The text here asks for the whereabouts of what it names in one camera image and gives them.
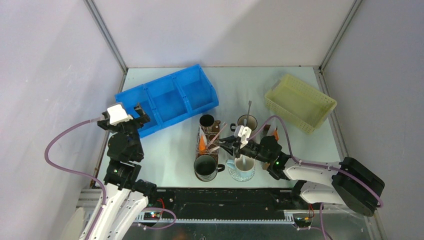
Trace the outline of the cream mug with black rim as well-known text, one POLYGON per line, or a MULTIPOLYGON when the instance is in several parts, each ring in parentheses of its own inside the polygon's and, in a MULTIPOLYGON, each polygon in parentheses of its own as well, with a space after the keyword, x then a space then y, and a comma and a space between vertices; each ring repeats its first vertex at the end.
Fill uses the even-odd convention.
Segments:
POLYGON ((254 116, 244 114, 238 118, 236 123, 230 124, 230 130, 234 132, 238 126, 247 126, 254 131, 258 127, 258 121, 254 116))

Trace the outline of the brown wooden oval tray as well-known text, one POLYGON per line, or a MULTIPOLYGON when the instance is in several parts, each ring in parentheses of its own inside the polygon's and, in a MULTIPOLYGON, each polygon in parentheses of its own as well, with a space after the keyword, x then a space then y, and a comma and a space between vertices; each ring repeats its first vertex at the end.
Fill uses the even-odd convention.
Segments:
POLYGON ((217 149, 220 125, 220 120, 215 120, 211 126, 199 125, 193 168, 195 176, 202 182, 212 181, 220 170, 217 149))

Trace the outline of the brown metallic cup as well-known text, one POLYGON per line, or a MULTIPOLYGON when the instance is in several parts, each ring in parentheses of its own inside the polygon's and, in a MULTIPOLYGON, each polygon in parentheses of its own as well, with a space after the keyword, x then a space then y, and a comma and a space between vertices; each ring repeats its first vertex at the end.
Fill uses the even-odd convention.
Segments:
POLYGON ((205 134, 218 133, 220 131, 220 120, 216 120, 210 114, 204 114, 199 119, 199 127, 205 134))

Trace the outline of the pink toothbrush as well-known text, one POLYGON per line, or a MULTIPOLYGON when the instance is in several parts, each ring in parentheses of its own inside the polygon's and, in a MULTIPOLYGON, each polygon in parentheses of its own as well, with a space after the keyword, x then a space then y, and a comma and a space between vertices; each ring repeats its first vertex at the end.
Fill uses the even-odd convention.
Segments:
POLYGON ((214 144, 214 142, 218 139, 218 137, 220 136, 221 132, 227 127, 227 123, 224 122, 223 126, 220 128, 219 132, 217 132, 215 134, 215 136, 210 140, 210 142, 206 145, 206 148, 208 149, 208 147, 212 144, 214 144))

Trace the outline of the small orange tube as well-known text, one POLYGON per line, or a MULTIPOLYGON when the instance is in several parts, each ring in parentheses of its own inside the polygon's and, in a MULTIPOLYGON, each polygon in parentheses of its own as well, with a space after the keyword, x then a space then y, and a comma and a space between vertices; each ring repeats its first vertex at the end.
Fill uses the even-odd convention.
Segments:
POLYGON ((207 140, 206 137, 204 135, 200 135, 199 136, 199 143, 198 143, 198 151, 199 152, 204 152, 207 148, 207 140))

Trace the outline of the grey toothbrush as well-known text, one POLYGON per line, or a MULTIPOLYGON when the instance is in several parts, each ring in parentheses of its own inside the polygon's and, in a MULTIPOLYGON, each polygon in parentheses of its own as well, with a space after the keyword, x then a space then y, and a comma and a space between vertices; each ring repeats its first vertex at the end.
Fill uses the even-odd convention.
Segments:
POLYGON ((247 114, 243 120, 243 125, 246 127, 248 125, 248 121, 249 121, 249 116, 250 116, 250 111, 251 111, 251 105, 252 105, 252 101, 249 100, 248 101, 248 109, 247 109, 247 114))

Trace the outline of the white toothpaste tube red cap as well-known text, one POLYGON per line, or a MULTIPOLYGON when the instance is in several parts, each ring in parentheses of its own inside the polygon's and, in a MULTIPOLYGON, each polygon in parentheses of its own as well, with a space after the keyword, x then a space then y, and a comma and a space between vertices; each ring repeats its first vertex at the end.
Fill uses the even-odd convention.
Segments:
POLYGON ((208 144, 208 139, 206 137, 206 134, 203 131, 203 129, 199 127, 199 146, 202 145, 206 147, 207 144, 208 144))

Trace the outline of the white toothpaste tube dark cap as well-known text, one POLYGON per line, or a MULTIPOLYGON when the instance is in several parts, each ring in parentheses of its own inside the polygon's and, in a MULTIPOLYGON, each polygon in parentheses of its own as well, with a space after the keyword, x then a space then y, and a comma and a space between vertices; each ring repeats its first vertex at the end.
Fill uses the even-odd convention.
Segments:
POLYGON ((275 129, 277 129, 277 123, 273 120, 271 121, 267 131, 266 131, 266 136, 272 136, 272 133, 275 129))

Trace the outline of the clear holder with brown lid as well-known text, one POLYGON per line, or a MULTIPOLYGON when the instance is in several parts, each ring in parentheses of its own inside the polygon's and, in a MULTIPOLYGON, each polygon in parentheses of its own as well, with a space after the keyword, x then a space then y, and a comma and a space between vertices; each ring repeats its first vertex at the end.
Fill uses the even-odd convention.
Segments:
POLYGON ((266 124, 264 126, 264 128, 262 129, 261 136, 262 137, 272 136, 278 141, 279 140, 279 134, 278 134, 277 124, 276 123, 266 124))

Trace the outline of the pale white toothbrush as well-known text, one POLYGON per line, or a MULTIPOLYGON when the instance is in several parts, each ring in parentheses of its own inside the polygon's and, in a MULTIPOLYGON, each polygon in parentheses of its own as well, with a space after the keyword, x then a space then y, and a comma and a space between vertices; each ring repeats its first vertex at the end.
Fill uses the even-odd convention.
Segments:
POLYGON ((242 156, 242 170, 247 171, 247 161, 244 155, 242 156))

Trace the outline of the orange toothpaste tube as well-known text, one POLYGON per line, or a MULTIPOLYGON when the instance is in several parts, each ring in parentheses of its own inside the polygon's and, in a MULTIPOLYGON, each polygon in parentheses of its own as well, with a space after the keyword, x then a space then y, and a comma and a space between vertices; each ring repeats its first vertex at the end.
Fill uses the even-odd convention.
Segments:
POLYGON ((275 140, 276 140, 276 141, 278 141, 278 140, 279 140, 279 134, 278 134, 278 130, 277 130, 277 129, 275 129, 275 130, 272 132, 272 136, 275 138, 275 140))

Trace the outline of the light blue mug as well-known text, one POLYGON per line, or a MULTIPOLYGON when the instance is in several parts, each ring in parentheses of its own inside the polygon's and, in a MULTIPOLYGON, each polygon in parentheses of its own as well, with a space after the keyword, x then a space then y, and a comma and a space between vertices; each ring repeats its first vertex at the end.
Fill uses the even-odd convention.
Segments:
POLYGON ((241 155, 239 158, 228 159, 225 162, 230 176, 238 182, 251 180, 256 172, 256 161, 253 158, 241 155))

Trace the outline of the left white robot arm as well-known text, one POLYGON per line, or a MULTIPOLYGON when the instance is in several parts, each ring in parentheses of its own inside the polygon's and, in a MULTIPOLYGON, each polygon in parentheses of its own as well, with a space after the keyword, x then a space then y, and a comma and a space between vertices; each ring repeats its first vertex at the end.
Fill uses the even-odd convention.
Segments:
POLYGON ((135 116, 121 102, 103 112, 97 125, 112 132, 107 142, 109 163, 103 179, 100 199, 79 239, 121 240, 144 208, 158 202, 156 184, 139 179, 144 151, 138 130, 150 122, 140 103, 135 116))

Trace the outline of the clear textured two-hole holder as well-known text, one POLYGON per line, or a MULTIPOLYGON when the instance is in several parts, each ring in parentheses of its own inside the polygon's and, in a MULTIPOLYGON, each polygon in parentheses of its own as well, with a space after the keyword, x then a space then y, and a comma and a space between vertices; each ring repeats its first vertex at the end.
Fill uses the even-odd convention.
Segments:
POLYGON ((219 146, 216 132, 199 132, 196 140, 195 159, 203 155, 214 158, 219 161, 219 146))

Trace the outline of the dark green mug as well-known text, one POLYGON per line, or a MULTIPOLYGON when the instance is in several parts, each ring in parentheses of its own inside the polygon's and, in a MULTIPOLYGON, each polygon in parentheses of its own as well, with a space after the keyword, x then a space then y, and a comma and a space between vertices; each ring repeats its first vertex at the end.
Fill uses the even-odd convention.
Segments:
POLYGON ((212 181, 218 173, 226 168, 224 164, 218 164, 217 161, 208 154, 197 157, 193 164, 196 177, 202 182, 212 181))

